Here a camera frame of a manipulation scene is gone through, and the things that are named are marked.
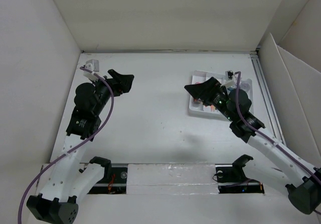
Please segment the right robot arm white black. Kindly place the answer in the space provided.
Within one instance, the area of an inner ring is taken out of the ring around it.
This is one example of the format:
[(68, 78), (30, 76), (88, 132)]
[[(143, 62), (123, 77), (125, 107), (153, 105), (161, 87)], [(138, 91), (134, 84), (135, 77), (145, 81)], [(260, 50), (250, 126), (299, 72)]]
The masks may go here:
[(230, 121), (232, 133), (263, 154), (276, 168), (260, 168), (249, 164), (253, 157), (242, 155), (233, 162), (232, 175), (260, 181), (287, 196), (300, 212), (311, 214), (320, 205), (320, 169), (305, 161), (275, 138), (265, 125), (250, 112), (247, 93), (222, 85), (214, 77), (203, 83), (185, 85), (190, 96), (204, 106), (214, 106)]

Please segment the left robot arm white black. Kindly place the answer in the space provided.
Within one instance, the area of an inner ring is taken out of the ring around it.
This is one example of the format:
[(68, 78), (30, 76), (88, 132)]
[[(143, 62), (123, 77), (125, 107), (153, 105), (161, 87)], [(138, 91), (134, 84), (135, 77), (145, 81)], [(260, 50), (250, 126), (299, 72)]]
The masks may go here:
[(32, 215), (46, 223), (73, 223), (79, 203), (99, 181), (114, 180), (111, 161), (93, 157), (84, 170), (79, 170), (88, 142), (105, 127), (107, 121), (99, 117), (108, 102), (131, 90), (134, 75), (108, 70), (110, 77), (99, 76), (95, 71), (81, 67), (90, 80), (77, 86), (74, 109), (66, 129), (61, 155), (45, 167), (39, 179), (49, 168), (48, 182), (37, 195), (27, 200)]

